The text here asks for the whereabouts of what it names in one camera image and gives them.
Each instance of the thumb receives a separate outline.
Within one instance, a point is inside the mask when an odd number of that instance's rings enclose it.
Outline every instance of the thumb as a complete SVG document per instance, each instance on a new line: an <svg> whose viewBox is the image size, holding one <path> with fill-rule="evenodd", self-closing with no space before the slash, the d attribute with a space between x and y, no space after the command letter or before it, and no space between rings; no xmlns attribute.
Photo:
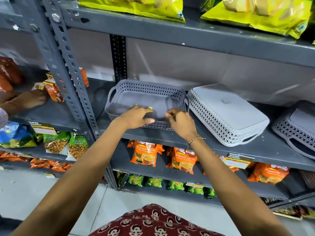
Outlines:
<svg viewBox="0 0 315 236"><path fill-rule="evenodd" d="M166 113L165 116L168 118L169 122L171 123L171 125L173 125L175 123L175 120L173 118L173 116L169 113Z"/></svg>
<svg viewBox="0 0 315 236"><path fill-rule="evenodd" d="M154 123L155 120L153 118L145 118L143 119L143 125Z"/></svg>

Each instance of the sleeve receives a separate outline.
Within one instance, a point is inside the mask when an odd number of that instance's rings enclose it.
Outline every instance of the sleeve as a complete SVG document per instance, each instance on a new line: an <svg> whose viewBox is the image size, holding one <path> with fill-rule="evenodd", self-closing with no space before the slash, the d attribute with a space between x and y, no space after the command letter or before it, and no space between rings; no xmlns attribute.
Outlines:
<svg viewBox="0 0 315 236"><path fill-rule="evenodd" d="M6 111L0 108L0 128L3 128L9 121L9 117Z"/></svg>

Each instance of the empty basket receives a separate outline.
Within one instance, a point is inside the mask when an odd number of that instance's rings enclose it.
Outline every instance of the empty basket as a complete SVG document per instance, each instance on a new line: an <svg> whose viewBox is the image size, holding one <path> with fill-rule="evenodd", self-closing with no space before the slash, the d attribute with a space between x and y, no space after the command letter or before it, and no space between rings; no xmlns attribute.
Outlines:
<svg viewBox="0 0 315 236"><path fill-rule="evenodd" d="M290 147L303 156L315 159L315 104L296 102L273 123L272 129Z"/></svg>
<svg viewBox="0 0 315 236"><path fill-rule="evenodd" d="M266 115L223 84L193 88L188 97L191 111L225 146L249 143L269 124Z"/></svg>
<svg viewBox="0 0 315 236"><path fill-rule="evenodd" d="M116 93L110 101L114 90ZM150 107L153 113L146 114L146 117L155 119L155 122L143 127L173 131L165 113L172 108L186 111L185 99L189 109L186 91L180 87L124 79L109 91L105 111L112 121L135 104L144 108Z"/></svg>

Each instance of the maroon printed garment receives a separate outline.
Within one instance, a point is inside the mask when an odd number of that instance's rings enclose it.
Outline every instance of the maroon printed garment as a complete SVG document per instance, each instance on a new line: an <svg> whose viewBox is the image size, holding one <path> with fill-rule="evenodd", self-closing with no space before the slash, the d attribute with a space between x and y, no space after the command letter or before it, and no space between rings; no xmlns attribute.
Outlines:
<svg viewBox="0 0 315 236"><path fill-rule="evenodd" d="M224 236L151 204L125 213L89 236Z"/></svg>

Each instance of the tile floor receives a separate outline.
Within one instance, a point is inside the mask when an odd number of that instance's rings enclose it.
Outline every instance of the tile floor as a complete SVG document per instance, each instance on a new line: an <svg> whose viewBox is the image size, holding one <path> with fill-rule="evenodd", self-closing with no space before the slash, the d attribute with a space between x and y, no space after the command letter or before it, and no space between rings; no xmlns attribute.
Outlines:
<svg viewBox="0 0 315 236"><path fill-rule="evenodd" d="M24 220L56 181L57 179L48 179L31 171L0 170L0 214L3 217ZM151 203L160 204L172 213L226 236L240 235L222 207L147 194L118 192L103 185L95 190L71 235L86 236L125 212ZM314 222L280 219L294 236L315 235Z"/></svg>

